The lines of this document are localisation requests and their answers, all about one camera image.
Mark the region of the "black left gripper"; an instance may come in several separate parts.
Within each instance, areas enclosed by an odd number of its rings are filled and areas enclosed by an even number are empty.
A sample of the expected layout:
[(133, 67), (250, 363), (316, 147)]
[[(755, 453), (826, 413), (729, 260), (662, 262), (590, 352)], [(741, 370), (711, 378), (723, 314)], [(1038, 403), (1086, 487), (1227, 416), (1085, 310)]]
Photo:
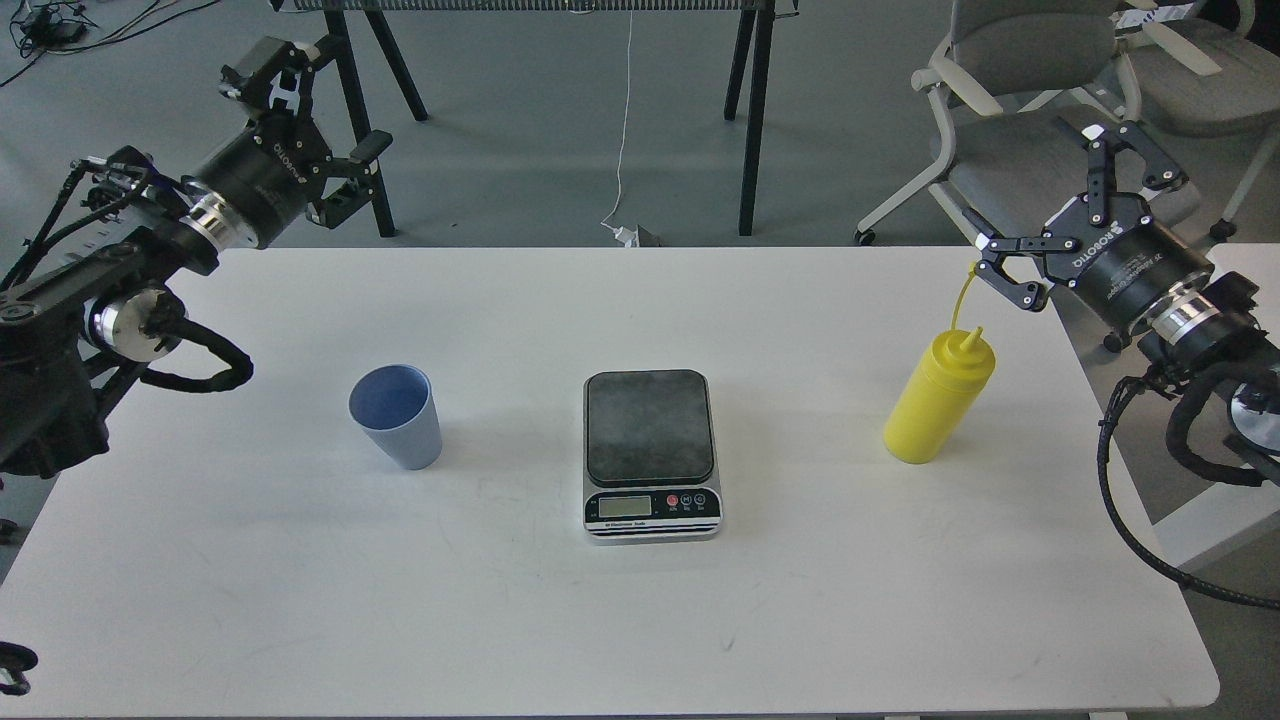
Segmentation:
[(241, 105), (244, 129), (183, 176), (195, 197), (183, 223), (215, 250), (265, 249), (305, 213), (335, 229), (370, 204), (378, 229), (394, 228), (379, 165), (393, 136), (370, 131), (349, 156), (332, 158), (312, 115), (315, 76), (344, 49), (338, 36), (266, 36), (221, 68), (219, 92)]

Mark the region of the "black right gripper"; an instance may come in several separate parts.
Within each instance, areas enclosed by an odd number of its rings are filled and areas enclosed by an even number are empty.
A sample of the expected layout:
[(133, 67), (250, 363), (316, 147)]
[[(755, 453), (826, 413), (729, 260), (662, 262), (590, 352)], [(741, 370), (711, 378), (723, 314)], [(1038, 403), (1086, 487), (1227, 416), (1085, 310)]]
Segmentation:
[(1204, 287), (1211, 263), (1149, 211), (1188, 186), (1181, 164), (1134, 120), (1056, 117), (1052, 127), (1085, 152), (1085, 188), (1050, 218), (1050, 236), (978, 234), (975, 277), (1029, 313), (1044, 309), (1052, 283), (1065, 284), (1114, 329), (1137, 324), (1180, 284)]

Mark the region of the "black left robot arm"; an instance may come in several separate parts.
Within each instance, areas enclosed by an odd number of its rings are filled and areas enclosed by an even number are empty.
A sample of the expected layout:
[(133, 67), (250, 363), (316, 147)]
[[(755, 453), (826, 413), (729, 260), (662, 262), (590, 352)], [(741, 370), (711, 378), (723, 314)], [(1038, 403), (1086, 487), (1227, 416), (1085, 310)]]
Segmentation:
[(379, 195), (390, 136), (361, 129), (342, 158), (312, 114), (316, 73), (348, 59), (339, 35), (260, 40), (221, 70), (244, 128), (188, 176), (132, 146), (72, 165), (3, 278), (4, 473), (51, 478), (105, 454), (108, 416), (138, 383), (206, 395), (251, 379), (250, 355), (192, 320), (169, 281), (266, 249), (300, 218), (335, 228)]

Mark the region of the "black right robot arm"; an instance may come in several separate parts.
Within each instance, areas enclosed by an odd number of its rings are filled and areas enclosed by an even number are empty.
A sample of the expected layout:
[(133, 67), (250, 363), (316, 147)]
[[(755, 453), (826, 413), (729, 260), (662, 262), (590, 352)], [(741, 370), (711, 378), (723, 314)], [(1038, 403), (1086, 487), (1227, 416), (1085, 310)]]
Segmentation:
[(1277, 483), (1277, 347), (1254, 316), (1257, 284), (1217, 274), (1149, 208), (1179, 190), (1187, 173), (1134, 122), (1053, 127), (1087, 155), (1085, 187), (1033, 236), (1006, 236), (975, 209), (975, 274), (1014, 306), (1038, 313), (1051, 290), (1066, 290), (1110, 329), (1112, 351), (1135, 345), (1142, 375), (1114, 387), (1100, 420), (1096, 466), (1103, 505), (1120, 538), (1147, 566), (1184, 591), (1276, 610), (1277, 601), (1206, 582), (1166, 562), (1126, 527), (1108, 479), (1110, 447), (1134, 397), (1172, 401), (1164, 432), (1169, 456), (1221, 486)]

